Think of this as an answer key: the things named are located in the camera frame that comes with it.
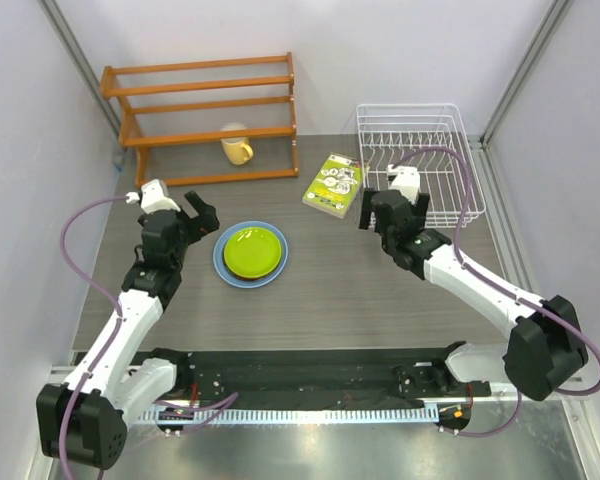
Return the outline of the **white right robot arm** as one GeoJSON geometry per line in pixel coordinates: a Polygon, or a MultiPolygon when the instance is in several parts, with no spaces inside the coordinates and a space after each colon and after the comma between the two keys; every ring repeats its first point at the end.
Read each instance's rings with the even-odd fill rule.
{"type": "Polygon", "coordinates": [[[438,286],[473,308],[503,335],[502,344],[459,342],[431,371],[437,391],[457,393],[469,382],[508,382],[541,401],[589,360],[574,306],[519,289],[465,256],[450,238],[426,227],[426,194],[410,201],[397,190],[367,189],[359,226],[381,237],[401,269],[438,286]]]}

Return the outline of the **light blue plate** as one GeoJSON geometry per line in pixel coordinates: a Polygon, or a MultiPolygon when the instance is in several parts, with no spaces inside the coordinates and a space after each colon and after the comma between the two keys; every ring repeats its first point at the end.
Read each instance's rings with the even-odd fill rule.
{"type": "Polygon", "coordinates": [[[288,256],[289,256],[289,247],[288,247],[287,240],[278,228],[276,228],[275,226],[273,226],[269,223],[262,222],[262,221],[245,221],[245,222],[241,222],[241,223],[238,223],[238,224],[235,224],[235,225],[229,227],[224,233],[221,234],[221,236],[219,237],[219,239],[217,240],[217,242],[214,246],[212,260],[213,260],[213,265],[214,265],[216,272],[226,283],[228,283],[229,285],[236,287],[236,288],[255,289],[255,288],[263,287],[263,286],[267,285],[268,283],[271,283],[273,280],[275,280],[282,273],[282,271],[287,263],[288,256]],[[231,273],[226,268],[226,266],[224,265],[224,262],[223,262],[223,249],[224,249],[225,243],[227,242],[227,240],[229,238],[229,235],[232,233],[235,233],[240,228],[249,227],[249,226],[268,228],[269,230],[273,231],[276,234],[276,236],[279,238],[279,240],[282,243],[283,253],[282,253],[282,259],[281,259],[279,265],[271,273],[272,276],[267,281],[261,282],[261,283],[259,282],[259,283],[248,284],[248,283],[236,281],[235,279],[230,277],[231,273]]]}

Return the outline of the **red floral plate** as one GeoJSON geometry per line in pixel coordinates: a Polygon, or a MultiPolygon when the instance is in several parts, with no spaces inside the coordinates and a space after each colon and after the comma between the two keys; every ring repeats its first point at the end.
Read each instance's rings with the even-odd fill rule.
{"type": "Polygon", "coordinates": [[[236,275],[235,273],[230,274],[230,277],[235,279],[236,281],[240,281],[240,282],[248,283],[248,284],[265,282],[271,276],[272,276],[271,273],[267,274],[267,275],[259,276],[259,277],[243,277],[243,276],[236,275]]]}

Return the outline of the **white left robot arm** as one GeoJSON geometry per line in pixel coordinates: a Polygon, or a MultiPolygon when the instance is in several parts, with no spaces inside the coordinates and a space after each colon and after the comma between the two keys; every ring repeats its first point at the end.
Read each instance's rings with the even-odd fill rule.
{"type": "Polygon", "coordinates": [[[36,399],[42,453],[59,460],[66,478],[72,464],[104,473],[123,453],[136,418],[167,394],[185,397],[193,385],[187,353],[156,349],[136,372],[128,371],[147,333],[175,296],[187,249],[218,230],[215,208],[195,191],[185,194],[189,216],[164,184],[151,181],[123,196],[139,204],[141,242],[121,292],[108,299],[113,312],[81,363],[60,384],[45,385],[36,399]]]}

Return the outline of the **lime green plate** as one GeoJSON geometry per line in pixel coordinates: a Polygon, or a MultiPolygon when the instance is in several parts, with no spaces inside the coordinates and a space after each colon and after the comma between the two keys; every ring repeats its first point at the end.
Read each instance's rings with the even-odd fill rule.
{"type": "Polygon", "coordinates": [[[249,226],[229,235],[223,249],[223,262],[234,276],[258,280],[277,268],[282,253],[282,243],[273,231],[249,226]]]}

